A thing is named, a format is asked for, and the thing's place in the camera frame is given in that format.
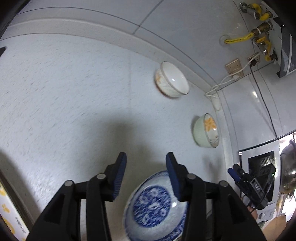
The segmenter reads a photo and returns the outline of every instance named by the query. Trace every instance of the electrical outlet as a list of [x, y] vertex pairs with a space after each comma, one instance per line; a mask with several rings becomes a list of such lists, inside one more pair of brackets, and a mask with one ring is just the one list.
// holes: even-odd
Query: electrical outlet
[[[255, 53], [255, 54], [251, 55], [250, 57], [248, 57], [248, 58], [247, 58], [248, 62], [249, 62], [249, 61], [250, 61], [255, 55], [257, 55], [257, 54], [259, 54], [259, 53], [257, 52], [257, 53]], [[260, 63], [260, 55], [258, 55], [258, 56], [255, 58], [255, 60], [257, 61], [256, 64]]]
[[[242, 66], [240, 64], [239, 59], [237, 58], [237, 59], [231, 61], [230, 63], [226, 64], [225, 65], [225, 68], [227, 69], [227, 71], [228, 71], [229, 74], [233, 74], [233, 73], [239, 71], [240, 69], [242, 69]], [[241, 72], [237, 73], [237, 75], [239, 77], [243, 77], [244, 76], [244, 72], [241, 71]]]

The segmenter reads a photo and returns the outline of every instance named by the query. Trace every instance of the metal kettle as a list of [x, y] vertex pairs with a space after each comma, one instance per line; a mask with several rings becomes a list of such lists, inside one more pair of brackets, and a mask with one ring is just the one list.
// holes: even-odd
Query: metal kettle
[[296, 188], [296, 143], [290, 140], [281, 153], [281, 184], [279, 192], [289, 194]]

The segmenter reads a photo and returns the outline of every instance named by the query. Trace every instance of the blue floral pattern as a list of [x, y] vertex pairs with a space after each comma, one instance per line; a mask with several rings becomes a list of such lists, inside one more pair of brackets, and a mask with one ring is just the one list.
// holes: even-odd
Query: blue floral pattern
[[148, 187], [139, 195], [133, 205], [134, 219], [142, 227], [154, 227], [167, 217], [170, 205], [170, 195], [165, 188]]
[[[141, 186], [138, 188], [138, 190], [143, 186], [145, 185], [146, 182], [148, 182], [149, 180], [157, 177], [157, 176], [169, 176], [168, 175], [168, 172], [167, 171], [161, 171], [161, 172], [158, 172], [154, 175], [152, 175], [151, 177], [149, 177], [144, 183], [141, 184]], [[133, 208], [133, 206], [131, 205], [131, 202], [129, 203], [128, 205], [128, 208], [127, 208], [127, 211], [130, 209], [130, 208]], [[154, 240], [154, 241], [173, 241], [175, 240], [176, 238], [178, 238], [182, 233], [183, 233], [183, 229], [184, 229], [184, 225], [185, 225], [185, 220], [186, 220], [186, 213], [187, 213], [187, 208], [188, 208], [188, 204], [186, 205], [186, 208], [184, 210], [184, 213], [183, 213], [183, 217], [181, 219], [181, 221], [179, 222], [179, 224], [173, 229], [172, 232], [170, 232], [169, 234], [167, 234], [166, 236], [162, 237], [162, 238], [159, 238], [157, 240]], [[130, 241], [146, 241], [144, 239], [141, 239], [141, 238], [138, 238], [138, 237], [134, 237], [133, 235], [131, 235], [130, 233], [130, 230], [128, 228], [128, 225], [127, 225], [127, 219], [125, 218], [125, 221], [124, 221], [124, 228], [125, 228], [125, 231], [126, 231], [126, 234], [128, 236], [128, 238], [130, 239]]]

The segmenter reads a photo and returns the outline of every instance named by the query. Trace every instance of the white bowl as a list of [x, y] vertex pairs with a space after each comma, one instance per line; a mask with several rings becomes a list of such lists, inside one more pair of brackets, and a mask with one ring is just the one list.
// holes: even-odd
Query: white bowl
[[194, 124], [193, 138], [201, 147], [217, 147], [219, 144], [218, 127], [210, 114], [204, 114]]
[[155, 82], [161, 92], [173, 98], [186, 95], [190, 90], [184, 74], [170, 62], [160, 64], [160, 69], [155, 74]]
[[187, 202], [175, 197], [168, 172], [158, 172], [130, 196], [124, 229], [131, 241], [175, 240], [183, 231], [186, 211]]

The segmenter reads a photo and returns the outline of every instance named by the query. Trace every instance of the yellow polka dot paper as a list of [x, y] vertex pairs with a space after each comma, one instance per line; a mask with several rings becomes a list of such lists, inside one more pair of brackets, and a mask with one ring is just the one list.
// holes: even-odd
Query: yellow polka dot paper
[[0, 214], [13, 235], [19, 241], [25, 241], [29, 230], [14, 207], [3, 185], [0, 183]]

